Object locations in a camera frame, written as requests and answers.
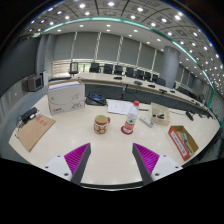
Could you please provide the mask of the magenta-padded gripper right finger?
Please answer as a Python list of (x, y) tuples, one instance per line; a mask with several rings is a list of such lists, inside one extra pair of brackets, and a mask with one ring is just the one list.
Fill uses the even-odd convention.
[(182, 167), (168, 155), (158, 155), (137, 143), (133, 144), (132, 153), (135, 157), (144, 185), (164, 178), (182, 169)]

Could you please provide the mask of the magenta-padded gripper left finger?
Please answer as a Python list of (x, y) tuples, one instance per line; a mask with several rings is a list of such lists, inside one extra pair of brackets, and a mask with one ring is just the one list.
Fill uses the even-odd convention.
[(57, 155), (43, 169), (77, 185), (81, 180), (91, 154), (89, 143), (79, 146), (66, 155)]

